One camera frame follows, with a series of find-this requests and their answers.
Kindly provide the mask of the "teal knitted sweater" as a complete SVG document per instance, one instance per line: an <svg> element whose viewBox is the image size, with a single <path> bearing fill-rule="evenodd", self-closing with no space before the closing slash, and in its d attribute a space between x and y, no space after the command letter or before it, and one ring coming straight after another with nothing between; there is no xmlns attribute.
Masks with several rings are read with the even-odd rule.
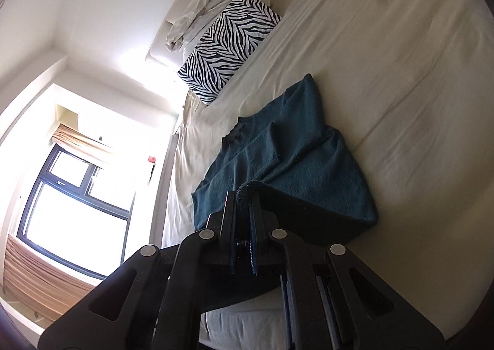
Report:
<svg viewBox="0 0 494 350"><path fill-rule="evenodd" d="M192 194L193 223L205 227L228 191L248 213L252 194L282 227L314 245L347 243L379 220L367 181L339 130L325 123L311 75L256 114L239 118Z"/></svg>

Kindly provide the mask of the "dark framed window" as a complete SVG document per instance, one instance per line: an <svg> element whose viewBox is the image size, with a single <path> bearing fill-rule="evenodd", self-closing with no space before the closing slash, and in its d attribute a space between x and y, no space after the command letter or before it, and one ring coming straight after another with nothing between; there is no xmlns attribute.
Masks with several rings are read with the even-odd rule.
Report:
<svg viewBox="0 0 494 350"><path fill-rule="evenodd" d="M136 189L55 144L27 198L17 237L49 259L102 280L123 263Z"/></svg>

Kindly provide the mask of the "brown roman blind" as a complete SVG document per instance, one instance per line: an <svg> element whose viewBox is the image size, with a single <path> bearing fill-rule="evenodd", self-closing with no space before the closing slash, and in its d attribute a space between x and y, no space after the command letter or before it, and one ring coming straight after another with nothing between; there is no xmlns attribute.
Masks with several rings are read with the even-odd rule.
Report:
<svg viewBox="0 0 494 350"><path fill-rule="evenodd" d="M58 125L51 140L74 154L87 159L91 158L95 162L103 161L110 154L106 145L79 133L63 123Z"/></svg>

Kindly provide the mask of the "brown striped curtain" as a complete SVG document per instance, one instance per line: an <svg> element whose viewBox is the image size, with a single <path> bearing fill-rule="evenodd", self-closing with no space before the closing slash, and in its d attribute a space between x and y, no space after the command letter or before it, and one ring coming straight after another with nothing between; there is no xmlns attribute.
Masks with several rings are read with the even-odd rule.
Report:
<svg viewBox="0 0 494 350"><path fill-rule="evenodd" d="M60 270L11 235L6 242L2 283L16 299L51 322L94 289L93 284Z"/></svg>

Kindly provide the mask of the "zebra print pillow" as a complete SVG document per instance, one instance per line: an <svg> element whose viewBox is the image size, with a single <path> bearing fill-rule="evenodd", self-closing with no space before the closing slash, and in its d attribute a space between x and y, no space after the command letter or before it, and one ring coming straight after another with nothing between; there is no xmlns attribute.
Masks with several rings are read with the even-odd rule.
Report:
<svg viewBox="0 0 494 350"><path fill-rule="evenodd" d="M281 20L261 0L232 0L201 36L178 76L210 105Z"/></svg>

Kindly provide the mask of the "cream bed sheet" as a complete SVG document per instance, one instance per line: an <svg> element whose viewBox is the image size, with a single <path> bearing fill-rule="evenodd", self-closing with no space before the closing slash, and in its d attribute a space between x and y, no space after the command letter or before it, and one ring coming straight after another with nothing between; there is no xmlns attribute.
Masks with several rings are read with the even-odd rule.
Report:
<svg viewBox="0 0 494 350"><path fill-rule="evenodd" d="M282 20L219 98L189 96L164 245L240 116L306 74L368 180L379 222L352 251L446 337L493 279L493 17L484 0L270 0Z"/></svg>

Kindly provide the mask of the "white crumpled duvet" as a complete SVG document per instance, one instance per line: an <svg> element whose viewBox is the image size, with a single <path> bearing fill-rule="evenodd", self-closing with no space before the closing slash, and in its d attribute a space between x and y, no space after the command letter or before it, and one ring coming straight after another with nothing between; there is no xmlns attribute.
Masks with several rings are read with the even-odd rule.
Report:
<svg viewBox="0 0 494 350"><path fill-rule="evenodd" d="M167 33L165 46L178 52L190 44L232 0L191 0L183 14L173 23ZM270 6L270 0L261 0Z"/></svg>

